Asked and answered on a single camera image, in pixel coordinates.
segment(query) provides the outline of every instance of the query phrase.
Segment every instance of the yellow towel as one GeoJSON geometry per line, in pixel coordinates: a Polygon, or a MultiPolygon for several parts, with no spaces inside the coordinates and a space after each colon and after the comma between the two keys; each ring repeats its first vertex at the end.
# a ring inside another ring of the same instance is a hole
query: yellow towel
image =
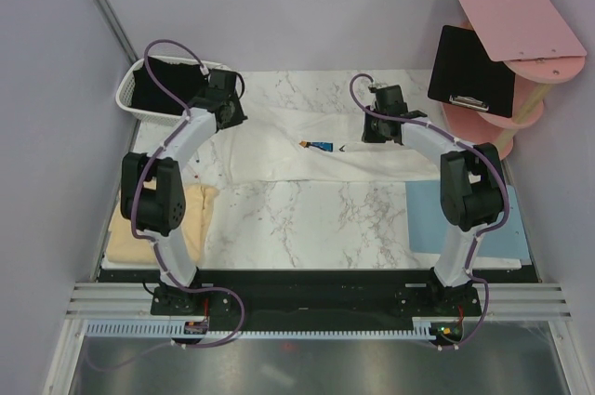
{"type": "MultiPolygon", "coordinates": [[[[154,189],[154,182],[146,187],[154,189]]],[[[188,254],[198,263],[205,245],[206,232],[213,217],[213,203],[217,189],[212,186],[192,184],[184,187],[186,213],[182,220],[182,233],[188,254]]],[[[155,254],[147,240],[135,239],[130,231],[130,221],[122,217],[120,205],[113,211],[110,222],[110,240],[105,255],[113,263],[156,264],[155,254]]]]}

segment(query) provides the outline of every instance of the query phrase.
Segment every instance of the blue folded fabric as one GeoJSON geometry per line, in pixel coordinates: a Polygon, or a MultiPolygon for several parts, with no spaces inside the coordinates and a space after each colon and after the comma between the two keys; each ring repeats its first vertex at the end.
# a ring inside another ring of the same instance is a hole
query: blue folded fabric
{"type": "MultiPolygon", "coordinates": [[[[517,195],[507,186],[510,217],[506,225],[485,234],[478,253],[480,257],[529,258],[529,247],[522,227],[517,195]]],[[[440,181],[407,181],[407,220],[409,247],[414,253],[440,254],[448,221],[440,208],[440,181]]]]}

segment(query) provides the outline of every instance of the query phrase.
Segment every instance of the white basket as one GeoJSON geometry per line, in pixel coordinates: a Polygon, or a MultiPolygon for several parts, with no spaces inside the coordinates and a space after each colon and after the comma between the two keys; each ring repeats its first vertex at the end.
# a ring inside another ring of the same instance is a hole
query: white basket
{"type": "MultiPolygon", "coordinates": [[[[194,59],[173,58],[171,56],[152,56],[152,58],[156,58],[167,63],[186,63],[188,65],[196,65],[196,63],[198,63],[194,59]]],[[[133,109],[130,107],[132,102],[132,93],[134,92],[134,71],[140,70],[142,68],[143,62],[144,59],[137,60],[134,62],[134,65],[132,65],[126,72],[126,76],[124,76],[120,86],[118,86],[118,90],[115,92],[115,103],[118,104],[118,107],[120,107],[122,110],[131,112],[142,122],[155,123],[158,125],[169,125],[170,127],[176,125],[176,122],[179,119],[178,114],[147,112],[146,110],[133,109]]],[[[203,61],[203,64],[209,70],[216,68],[220,70],[229,69],[229,67],[223,65],[222,63],[203,61]]]]}

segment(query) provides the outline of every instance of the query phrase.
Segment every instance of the white fabric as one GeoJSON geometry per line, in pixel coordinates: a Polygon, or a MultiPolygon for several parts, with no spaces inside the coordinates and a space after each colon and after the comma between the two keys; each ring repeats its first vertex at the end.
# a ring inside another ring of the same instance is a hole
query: white fabric
{"type": "Polygon", "coordinates": [[[252,181],[407,181],[436,179],[420,153],[393,142],[364,144],[364,114],[318,113],[242,102],[248,120],[213,137],[234,184],[252,181]],[[332,142],[333,152],[300,141],[332,142]]]}

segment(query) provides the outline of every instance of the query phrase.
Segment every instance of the reflective floor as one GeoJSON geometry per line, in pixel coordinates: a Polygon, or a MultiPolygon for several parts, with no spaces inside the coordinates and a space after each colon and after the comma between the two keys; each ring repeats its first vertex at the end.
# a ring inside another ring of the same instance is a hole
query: reflective floor
{"type": "MultiPolygon", "coordinates": [[[[89,360],[109,366],[159,342],[164,340],[87,338],[84,347],[89,360]]],[[[549,329],[538,324],[487,324],[466,347],[440,353],[415,343],[365,340],[245,339],[218,349],[165,347],[108,373],[79,362],[71,390],[72,395],[568,393],[549,329]]]]}

